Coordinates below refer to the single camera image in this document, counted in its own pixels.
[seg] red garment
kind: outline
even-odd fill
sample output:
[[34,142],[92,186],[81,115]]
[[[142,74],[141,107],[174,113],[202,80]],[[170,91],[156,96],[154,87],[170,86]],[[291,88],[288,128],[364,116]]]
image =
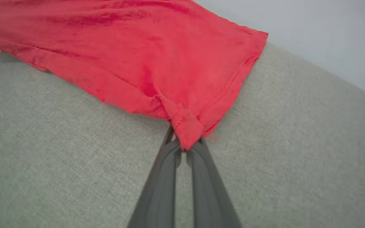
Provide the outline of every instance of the red garment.
[[1,51],[171,121],[183,149],[216,128],[267,35],[191,0],[0,0]]

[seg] textured gray fabric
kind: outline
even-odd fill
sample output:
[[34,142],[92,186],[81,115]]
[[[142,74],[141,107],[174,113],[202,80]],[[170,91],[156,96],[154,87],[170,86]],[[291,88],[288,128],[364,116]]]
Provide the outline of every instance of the textured gray fabric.
[[[0,227],[125,227],[166,131],[0,53]],[[365,92],[326,71],[268,44],[208,146],[244,227],[365,227]]]

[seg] white background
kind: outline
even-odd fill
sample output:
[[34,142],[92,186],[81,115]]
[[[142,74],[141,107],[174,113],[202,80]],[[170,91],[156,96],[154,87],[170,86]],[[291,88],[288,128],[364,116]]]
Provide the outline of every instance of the white background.
[[365,0],[195,0],[365,90]]

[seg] red cloth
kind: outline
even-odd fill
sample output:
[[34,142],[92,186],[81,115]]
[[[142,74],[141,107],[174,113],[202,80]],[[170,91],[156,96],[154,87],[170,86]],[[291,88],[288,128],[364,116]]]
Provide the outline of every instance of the red cloth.
[[267,35],[191,0],[0,0],[1,51],[171,121],[183,149],[232,106]]

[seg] white floor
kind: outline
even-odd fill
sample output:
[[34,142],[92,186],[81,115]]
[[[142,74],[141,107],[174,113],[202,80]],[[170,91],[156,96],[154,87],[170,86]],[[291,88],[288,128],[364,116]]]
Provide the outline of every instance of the white floor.
[[365,0],[195,0],[365,90]]

